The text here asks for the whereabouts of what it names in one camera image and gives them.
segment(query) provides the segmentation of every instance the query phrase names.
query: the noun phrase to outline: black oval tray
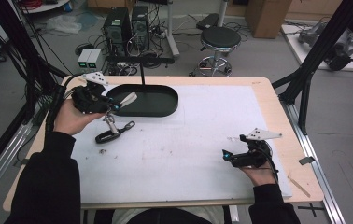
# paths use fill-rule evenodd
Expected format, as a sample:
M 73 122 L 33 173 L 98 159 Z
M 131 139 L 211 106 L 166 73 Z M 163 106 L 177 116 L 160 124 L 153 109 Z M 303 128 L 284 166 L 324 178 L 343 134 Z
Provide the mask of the black oval tray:
M 135 92 L 137 98 L 116 113 L 124 117 L 165 117 L 177 110 L 178 94 L 168 86 L 123 84 L 110 90 L 106 96 L 122 101 Z

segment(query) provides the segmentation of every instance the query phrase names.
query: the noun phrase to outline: black stool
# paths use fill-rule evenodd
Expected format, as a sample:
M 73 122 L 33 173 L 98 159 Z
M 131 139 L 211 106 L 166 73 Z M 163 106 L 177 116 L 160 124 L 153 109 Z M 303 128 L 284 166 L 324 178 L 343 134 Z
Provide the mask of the black stool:
M 201 34 L 203 49 L 215 51 L 213 56 L 203 58 L 197 65 L 197 71 L 203 76 L 214 76 L 217 72 L 229 77 L 232 73 L 232 65 L 221 53 L 230 53 L 237 49 L 241 43 L 241 36 L 236 31 L 226 27 L 213 26 L 203 30 Z

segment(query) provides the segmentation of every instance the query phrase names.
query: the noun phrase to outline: cardboard box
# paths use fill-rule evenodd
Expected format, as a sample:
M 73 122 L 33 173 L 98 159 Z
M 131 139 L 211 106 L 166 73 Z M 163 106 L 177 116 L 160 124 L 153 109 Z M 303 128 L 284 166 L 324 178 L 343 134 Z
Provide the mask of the cardboard box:
M 245 16 L 247 10 L 247 1 L 244 4 L 235 1 L 229 1 L 226 7 L 226 16 Z
M 112 7 L 127 7 L 131 12 L 135 0 L 87 0 L 87 6 L 107 13 L 108 8 Z
M 276 38 L 292 0 L 250 0 L 246 22 L 252 36 Z

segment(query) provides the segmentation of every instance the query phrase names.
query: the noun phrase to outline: floor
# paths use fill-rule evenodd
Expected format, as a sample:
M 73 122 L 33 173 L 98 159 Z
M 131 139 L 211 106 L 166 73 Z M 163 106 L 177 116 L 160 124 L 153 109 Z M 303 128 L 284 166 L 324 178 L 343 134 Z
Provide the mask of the floor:
M 82 15 L 92 15 L 84 12 L 85 8 L 78 8 L 68 15 L 77 15 L 81 19 Z M 63 12 L 55 9 L 49 13 L 34 15 L 33 19 L 40 26 L 41 23 L 46 22 L 46 19 L 59 14 Z M 200 20 L 202 16 L 198 15 L 195 18 Z M 78 72 L 76 63 L 78 56 L 74 53 L 76 46 L 86 43 L 88 39 L 93 42 L 95 37 L 91 35 L 100 35 L 100 28 L 104 23 L 101 16 L 83 19 L 87 26 L 78 35 L 66 35 L 54 31 L 43 35 L 72 73 Z M 229 21 L 246 26 L 244 18 L 227 17 L 225 22 Z M 175 17 L 174 26 L 179 27 L 175 33 L 200 33 L 194 28 L 193 19 L 188 16 Z M 299 67 L 283 35 L 279 35 L 276 39 L 257 39 L 253 38 L 247 29 L 241 30 L 240 34 L 246 36 L 247 41 L 228 56 L 233 65 L 232 76 L 268 77 L 273 82 Z M 162 65 L 156 69 L 146 69 L 147 76 L 187 76 L 198 61 L 212 54 L 209 50 L 200 51 L 198 35 L 175 35 L 175 40 L 180 57 L 174 64 L 168 65 L 168 68 Z M 163 56 L 169 56 L 171 52 L 167 43 L 163 41 L 162 45 L 164 46 Z M 47 47 L 45 47 L 45 54 L 51 64 L 67 72 Z M 284 89 L 285 87 L 281 87 L 275 91 L 281 93 Z M 23 90 L 24 82 L 10 60 L 0 63 L 0 136 L 24 104 Z M 353 72 L 317 70 L 312 80 L 307 131 L 343 217 L 346 223 L 353 223 Z M 21 151 L 21 156 L 28 147 L 29 145 Z M 18 168 L 10 165 L 0 179 L 0 223 L 8 216 L 8 213 L 2 209 L 2 203 L 17 172 Z M 294 205 L 303 224 L 330 223 L 323 210 L 312 211 L 299 208 L 310 206 L 308 203 Z M 323 207 L 322 203 L 313 203 L 313 206 Z M 239 206 L 238 211 L 240 223 L 250 223 L 247 206 Z M 90 211 L 89 220 L 92 220 L 92 216 L 93 212 Z

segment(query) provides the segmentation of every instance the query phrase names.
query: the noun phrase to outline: black sleeve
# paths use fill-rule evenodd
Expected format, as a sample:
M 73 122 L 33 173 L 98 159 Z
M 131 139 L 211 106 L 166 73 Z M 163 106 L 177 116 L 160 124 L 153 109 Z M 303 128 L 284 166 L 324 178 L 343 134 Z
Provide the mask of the black sleeve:
M 257 186 L 254 189 L 255 203 L 249 207 L 252 224 L 283 223 L 298 224 L 293 206 L 284 203 L 277 184 Z
M 42 152 L 21 173 L 5 223 L 79 223 L 80 181 L 71 154 L 75 138 L 48 133 Z

